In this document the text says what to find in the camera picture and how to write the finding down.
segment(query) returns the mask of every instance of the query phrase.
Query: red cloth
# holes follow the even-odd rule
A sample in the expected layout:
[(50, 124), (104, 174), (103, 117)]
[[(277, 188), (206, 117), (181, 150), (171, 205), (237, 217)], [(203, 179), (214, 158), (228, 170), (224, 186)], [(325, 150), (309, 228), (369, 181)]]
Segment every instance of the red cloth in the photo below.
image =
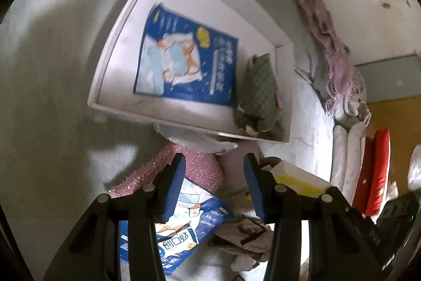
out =
[(387, 173), (390, 160), (390, 133), (388, 129), (377, 130), (374, 137), (374, 172), (365, 214), (378, 214), (387, 188)]
[(359, 173), (354, 201), (352, 203), (352, 207), (355, 207), (362, 214), (365, 214), (368, 198), (370, 197), (374, 172), (374, 148), (374, 140), (370, 137), (366, 137), (363, 166), (361, 168), (361, 172)]

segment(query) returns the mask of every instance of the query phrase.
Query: screw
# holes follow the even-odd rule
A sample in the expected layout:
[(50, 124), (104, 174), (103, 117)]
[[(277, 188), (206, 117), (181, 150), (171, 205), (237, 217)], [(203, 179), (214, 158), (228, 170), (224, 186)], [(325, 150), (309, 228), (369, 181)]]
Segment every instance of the screw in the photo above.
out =
[(104, 194), (98, 195), (98, 197), (96, 198), (96, 201), (102, 204), (102, 203), (106, 203), (108, 199), (109, 199), (109, 195), (104, 193)]
[(145, 192), (152, 192), (155, 189), (154, 184), (146, 184), (142, 187)]
[(331, 195), (329, 195), (329, 194), (323, 194), (323, 195), (322, 195), (322, 200), (323, 200), (325, 203), (331, 203), (331, 202), (332, 202), (332, 200), (333, 200), (333, 198), (332, 198), (332, 196), (331, 196)]
[(287, 186), (285, 186), (283, 184), (277, 184), (275, 186), (275, 191), (277, 191), (279, 193), (285, 193), (287, 191)]

